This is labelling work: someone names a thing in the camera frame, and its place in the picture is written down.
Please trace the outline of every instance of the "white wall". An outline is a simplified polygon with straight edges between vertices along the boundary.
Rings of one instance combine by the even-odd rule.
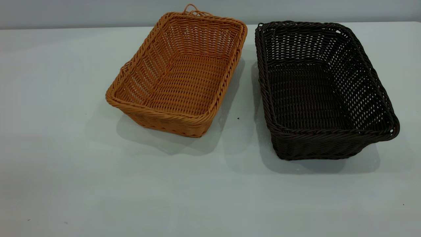
[[[189,2],[246,23],[421,21],[421,0],[0,0],[0,28],[152,26]]]

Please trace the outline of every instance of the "table surface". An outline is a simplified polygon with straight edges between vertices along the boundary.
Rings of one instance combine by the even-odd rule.
[[[421,23],[345,23],[401,123],[338,161],[271,147],[254,29],[202,138],[145,129],[105,91],[151,27],[0,31],[2,237],[350,237],[421,231]]]

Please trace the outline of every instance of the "tan wicker basket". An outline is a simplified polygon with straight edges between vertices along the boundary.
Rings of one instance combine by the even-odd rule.
[[[161,17],[107,90],[147,128],[201,137],[218,112],[247,35],[238,20],[195,10]]]

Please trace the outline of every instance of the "dark brown wicker basket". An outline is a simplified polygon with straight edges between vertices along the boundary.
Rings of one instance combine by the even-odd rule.
[[[344,159],[398,135],[389,97],[349,28],[259,24],[256,48],[265,119],[281,159]]]

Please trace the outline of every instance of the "basket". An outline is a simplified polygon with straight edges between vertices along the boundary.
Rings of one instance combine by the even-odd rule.
[[[398,135],[389,97],[349,28],[259,24],[256,48],[266,124],[281,159],[344,159]]]
[[[247,35],[238,20],[199,11],[161,17],[106,93],[146,128],[201,137],[218,112]]]

